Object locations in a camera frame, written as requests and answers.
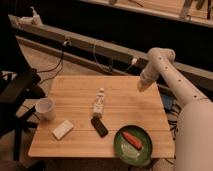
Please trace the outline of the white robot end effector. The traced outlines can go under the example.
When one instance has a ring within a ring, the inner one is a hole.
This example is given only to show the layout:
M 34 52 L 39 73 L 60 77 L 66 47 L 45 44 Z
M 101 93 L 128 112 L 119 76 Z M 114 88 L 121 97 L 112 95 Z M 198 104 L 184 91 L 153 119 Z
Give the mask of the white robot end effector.
M 152 76 L 149 76 L 145 72 L 142 72 L 137 83 L 137 88 L 140 92 L 143 92 L 147 88 L 149 88 L 153 84 L 153 82 L 154 78 Z

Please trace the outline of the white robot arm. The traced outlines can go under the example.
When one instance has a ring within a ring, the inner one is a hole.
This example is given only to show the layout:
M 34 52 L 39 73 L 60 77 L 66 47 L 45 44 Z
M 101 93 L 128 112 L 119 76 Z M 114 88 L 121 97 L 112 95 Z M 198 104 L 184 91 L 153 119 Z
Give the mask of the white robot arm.
M 138 90 L 145 91 L 161 75 L 181 106 L 174 171 L 213 171 L 213 102 L 173 66 L 172 49 L 151 48 L 147 56 Z

